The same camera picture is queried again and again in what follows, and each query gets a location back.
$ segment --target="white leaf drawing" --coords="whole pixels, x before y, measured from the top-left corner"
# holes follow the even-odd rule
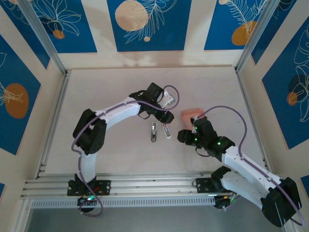
[[[5,62],[7,54],[0,53],[0,68]],[[13,94],[10,91],[8,91],[0,82],[0,106],[3,105],[6,101],[10,102],[10,100],[23,102],[22,99],[20,99],[23,96],[23,94]]]
[[[8,0],[1,0],[11,13],[25,24],[28,24],[24,15],[21,13],[18,5],[11,3]],[[49,33],[58,30],[61,32],[73,33],[79,36],[80,32],[74,25],[81,20],[81,14],[67,10],[68,4],[66,0],[32,0],[30,1],[35,13],[39,17],[43,25],[47,25],[46,30]]]
[[[286,1],[280,1],[275,12],[273,13],[273,16],[278,19],[278,15],[280,11],[288,11],[291,6],[293,5],[294,0],[289,0],[288,2]]]
[[[168,6],[167,2],[169,1],[171,0],[141,0],[140,3],[148,14],[148,22],[139,30],[127,31],[124,36],[127,38],[126,43],[128,44],[135,39],[140,41],[145,37],[151,38],[160,29],[160,25],[163,26],[165,24],[163,13],[173,8],[177,2],[177,0],[172,0],[173,3]]]
[[[293,89],[293,105],[300,103],[300,122],[309,120],[309,25],[301,35],[294,56],[298,83]]]
[[[249,7],[246,0],[229,0],[226,5],[229,6],[230,12],[237,19],[240,25],[246,29],[246,37],[251,35],[253,30],[253,21],[261,14],[268,0],[255,0],[253,7]]]

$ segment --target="enclosure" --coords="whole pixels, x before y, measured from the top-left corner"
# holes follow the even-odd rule
[[[214,208],[228,194],[194,183],[224,164],[177,138],[183,111],[235,109],[242,152],[296,182],[308,222],[308,44],[307,0],[0,0],[0,230],[309,231],[275,227],[243,197]],[[111,181],[104,211],[80,215],[67,191],[83,111],[152,82],[179,99],[171,137],[144,114],[109,128],[95,163],[97,180]],[[205,116],[239,145],[235,112]]]

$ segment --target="floral line art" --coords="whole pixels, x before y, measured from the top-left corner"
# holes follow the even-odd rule
[[[288,104],[300,103],[300,122],[309,120],[309,25],[303,32],[295,52],[294,63],[297,75],[289,86]]]
[[[27,20],[14,0],[1,0],[12,14],[28,25]],[[65,32],[79,36],[74,23],[81,20],[81,14],[67,10],[67,0],[31,0],[29,2],[48,34],[64,39]]]
[[[232,16],[240,25],[233,33],[232,42],[234,45],[245,45],[250,37],[256,21],[264,10],[268,0],[255,0],[252,7],[249,7],[246,0],[218,0],[221,5],[226,5]]]
[[[126,44],[138,39],[149,42],[151,37],[164,26],[164,13],[172,9],[177,0],[126,0],[115,12],[118,25],[126,30]]]
[[[6,55],[7,54],[5,53],[0,53],[0,68],[5,62]],[[18,95],[11,93],[0,82],[0,106],[3,105],[6,101],[9,103],[10,100],[23,102],[23,100],[21,99],[22,96],[22,93]]]
[[[281,0],[273,13],[273,16],[278,19],[278,15],[280,11],[288,11],[293,5],[294,0]]]

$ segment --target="orange circle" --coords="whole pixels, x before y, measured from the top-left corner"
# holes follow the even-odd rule
[[[7,98],[4,102],[7,112],[14,118],[23,118],[29,106],[29,96],[25,87],[17,83],[10,84],[4,96]]]
[[[297,94],[294,92],[289,93],[286,100],[288,101],[289,105],[291,106],[295,105],[297,103]]]
[[[60,30],[54,30],[53,35],[56,37],[56,39],[62,40],[64,38],[64,33]]]
[[[255,21],[250,21],[244,25],[238,27],[232,35],[232,43],[236,46],[245,45],[251,35],[254,27],[256,25]]]
[[[144,38],[144,41],[145,41],[145,42],[149,42],[149,41],[150,41],[150,37],[149,37],[149,36],[146,36],[146,37]]]

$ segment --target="metal bracket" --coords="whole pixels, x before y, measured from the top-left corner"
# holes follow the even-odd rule
[[[198,178],[196,179],[196,183],[197,193],[216,192],[211,182],[211,178]]]
[[[90,188],[98,196],[109,196],[111,189],[110,180],[97,180],[94,178],[88,183]],[[75,180],[69,181],[69,187],[67,191],[67,196],[90,196],[92,193],[84,185],[84,183],[75,174]]]
[[[153,125],[151,127],[151,142],[156,141],[156,122],[153,122]]]

